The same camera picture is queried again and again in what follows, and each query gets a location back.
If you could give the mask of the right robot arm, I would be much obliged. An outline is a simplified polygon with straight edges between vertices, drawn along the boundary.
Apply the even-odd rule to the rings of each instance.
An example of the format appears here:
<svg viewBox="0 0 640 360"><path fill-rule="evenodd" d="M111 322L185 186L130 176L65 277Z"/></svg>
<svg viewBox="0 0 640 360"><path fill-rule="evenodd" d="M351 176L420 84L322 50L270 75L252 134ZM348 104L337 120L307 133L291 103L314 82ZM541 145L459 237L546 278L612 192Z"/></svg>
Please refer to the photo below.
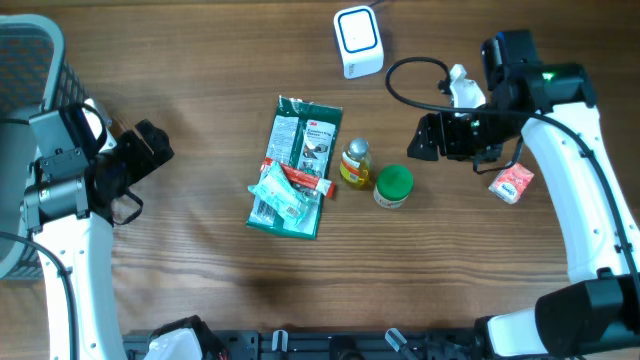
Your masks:
<svg viewBox="0 0 640 360"><path fill-rule="evenodd" d="M481 48L490 98L463 72L439 84L449 106L426 105L411 158L469 161L490 171L517 138L542 172L567 253L567 287L534 307L476 322L479 358L581 357L639 343L639 229L602 140L597 98L579 64L546 64L526 30Z"/></svg>

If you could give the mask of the teal white pouch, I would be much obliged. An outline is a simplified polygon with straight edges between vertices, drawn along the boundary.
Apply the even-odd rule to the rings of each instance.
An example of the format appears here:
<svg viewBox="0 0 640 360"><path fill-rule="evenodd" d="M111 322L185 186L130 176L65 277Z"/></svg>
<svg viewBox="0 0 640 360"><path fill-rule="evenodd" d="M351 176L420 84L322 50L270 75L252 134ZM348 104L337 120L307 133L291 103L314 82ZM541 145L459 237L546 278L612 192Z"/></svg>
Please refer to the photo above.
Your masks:
<svg viewBox="0 0 640 360"><path fill-rule="evenodd" d="M279 162L272 163L259 182L248 187L248 191L292 226L298 226L315 204L313 198L292 187Z"/></svg>

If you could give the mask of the red white tube package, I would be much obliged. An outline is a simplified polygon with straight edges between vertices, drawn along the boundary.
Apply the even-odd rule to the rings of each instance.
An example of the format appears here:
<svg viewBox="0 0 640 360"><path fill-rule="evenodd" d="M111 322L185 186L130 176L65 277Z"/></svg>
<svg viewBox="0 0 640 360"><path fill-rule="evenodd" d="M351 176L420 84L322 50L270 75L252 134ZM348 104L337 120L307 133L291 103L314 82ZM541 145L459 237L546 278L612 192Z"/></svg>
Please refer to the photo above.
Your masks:
<svg viewBox="0 0 640 360"><path fill-rule="evenodd" d="M284 163L279 163L279 165L291 189L297 190L312 198L320 196L333 197L336 185L332 181L306 173ZM267 180L266 187L268 187L267 193L269 195L285 195L291 193L291 191L284 186L283 182L278 179Z"/></svg>

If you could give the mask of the green 3M gloves package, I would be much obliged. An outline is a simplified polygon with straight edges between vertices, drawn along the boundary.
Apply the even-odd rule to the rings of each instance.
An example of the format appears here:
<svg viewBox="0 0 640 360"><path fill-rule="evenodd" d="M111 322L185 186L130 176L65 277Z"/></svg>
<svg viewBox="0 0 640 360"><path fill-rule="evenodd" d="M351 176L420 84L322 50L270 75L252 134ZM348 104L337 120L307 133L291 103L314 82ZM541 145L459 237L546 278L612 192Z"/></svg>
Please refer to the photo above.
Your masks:
<svg viewBox="0 0 640 360"><path fill-rule="evenodd" d="M276 105L265 159L261 164L260 179L275 162L327 179L342 114L340 107L281 96ZM254 195L246 225L279 236L314 240L323 201L327 198L313 198L315 204L308 215L298 226L292 226Z"/></svg>

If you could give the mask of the yellow oil bottle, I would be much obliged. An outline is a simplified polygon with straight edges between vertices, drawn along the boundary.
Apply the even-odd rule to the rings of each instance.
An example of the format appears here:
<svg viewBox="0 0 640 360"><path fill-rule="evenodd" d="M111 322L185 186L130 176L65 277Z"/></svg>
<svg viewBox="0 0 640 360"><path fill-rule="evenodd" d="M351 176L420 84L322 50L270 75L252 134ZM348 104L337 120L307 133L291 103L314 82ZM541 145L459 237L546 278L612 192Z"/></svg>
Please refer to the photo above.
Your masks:
<svg viewBox="0 0 640 360"><path fill-rule="evenodd" d="M372 158L369 143L364 138L355 138L342 148L340 175L354 188L364 188L371 179Z"/></svg>

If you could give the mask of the red white juice carton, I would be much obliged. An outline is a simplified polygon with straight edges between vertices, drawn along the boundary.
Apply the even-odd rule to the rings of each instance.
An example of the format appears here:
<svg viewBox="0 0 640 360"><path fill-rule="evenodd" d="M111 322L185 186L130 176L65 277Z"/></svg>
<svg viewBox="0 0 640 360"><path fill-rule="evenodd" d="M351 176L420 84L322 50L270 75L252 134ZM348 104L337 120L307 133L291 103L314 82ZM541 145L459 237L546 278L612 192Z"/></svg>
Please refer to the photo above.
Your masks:
<svg viewBox="0 0 640 360"><path fill-rule="evenodd" d="M515 204L533 178L533 172L515 163L500 171L488 189L506 203Z"/></svg>

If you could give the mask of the green lid white jar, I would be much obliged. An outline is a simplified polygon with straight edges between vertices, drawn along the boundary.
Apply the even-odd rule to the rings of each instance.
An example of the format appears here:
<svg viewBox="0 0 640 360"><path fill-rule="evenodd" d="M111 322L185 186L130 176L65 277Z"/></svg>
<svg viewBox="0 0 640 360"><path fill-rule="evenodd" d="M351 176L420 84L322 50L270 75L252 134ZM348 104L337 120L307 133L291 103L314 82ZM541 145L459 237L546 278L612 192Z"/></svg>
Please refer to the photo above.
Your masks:
<svg viewBox="0 0 640 360"><path fill-rule="evenodd" d="M386 166L378 174L373 197L387 209L401 207L414 187L414 178L407 167L400 164Z"/></svg>

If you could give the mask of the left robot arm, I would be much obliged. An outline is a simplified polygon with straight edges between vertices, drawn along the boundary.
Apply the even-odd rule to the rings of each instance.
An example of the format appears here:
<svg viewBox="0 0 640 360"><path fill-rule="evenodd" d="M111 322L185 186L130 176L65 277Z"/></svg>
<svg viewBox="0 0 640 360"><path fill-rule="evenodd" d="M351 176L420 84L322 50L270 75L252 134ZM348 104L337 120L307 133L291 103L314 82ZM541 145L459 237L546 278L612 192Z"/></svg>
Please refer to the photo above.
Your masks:
<svg viewBox="0 0 640 360"><path fill-rule="evenodd" d="M29 120L40 156L24 193L25 243L42 262L49 354L53 359L127 359L112 276L112 204L142 200L131 185L174 155L168 135L148 120L113 139L86 103Z"/></svg>

